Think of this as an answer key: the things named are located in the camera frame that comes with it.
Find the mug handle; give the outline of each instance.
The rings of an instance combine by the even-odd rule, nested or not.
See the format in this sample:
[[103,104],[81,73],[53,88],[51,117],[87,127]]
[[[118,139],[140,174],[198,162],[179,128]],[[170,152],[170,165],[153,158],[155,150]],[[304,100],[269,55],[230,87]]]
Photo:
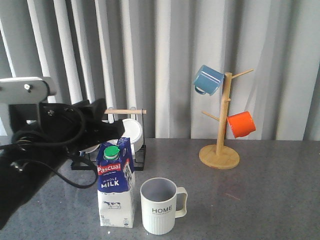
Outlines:
[[201,94],[201,95],[206,94],[205,91],[200,90],[200,88],[198,88],[197,86],[194,86],[194,90],[195,90],[198,94]]
[[188,193],[186,189],[183,186],[177,187],[176,194],[183,194],[183,207],[179,211],[175,211],[175,218],[181,218],[184,217],[187,214],[187,198]]

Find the gray curtain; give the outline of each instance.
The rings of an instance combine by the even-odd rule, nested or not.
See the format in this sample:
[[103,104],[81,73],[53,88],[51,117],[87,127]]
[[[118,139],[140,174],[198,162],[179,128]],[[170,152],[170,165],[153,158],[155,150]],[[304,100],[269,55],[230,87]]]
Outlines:
[[319,9],[318,0],[2,0],[0,78],[50,76],[50,102],[147,109],[148,138],[216,139],[219,123],[201,111],[219,116],[222,90],[196,93],[196,72],[253,68],[232,81],[229,116],[249,111],[256,125],[239,139],[320,141]]

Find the table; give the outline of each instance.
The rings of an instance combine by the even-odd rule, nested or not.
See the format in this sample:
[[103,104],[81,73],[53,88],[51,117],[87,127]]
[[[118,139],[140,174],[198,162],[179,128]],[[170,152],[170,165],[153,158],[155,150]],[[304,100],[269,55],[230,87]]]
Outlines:
[[[210,139],[146,139],[144,171],[136,172],[133,228],[101,227],[97,187],[77,189],[54,176],[0,230],[1,240],[318,240],[320,239],[320,142],[226,140],[240,163],[209,168],[199,150]],[[85,184],[90,171],[64,175]],[[188,191],[187,214],[165,235],[142,225],[139,188],[165,177]]]

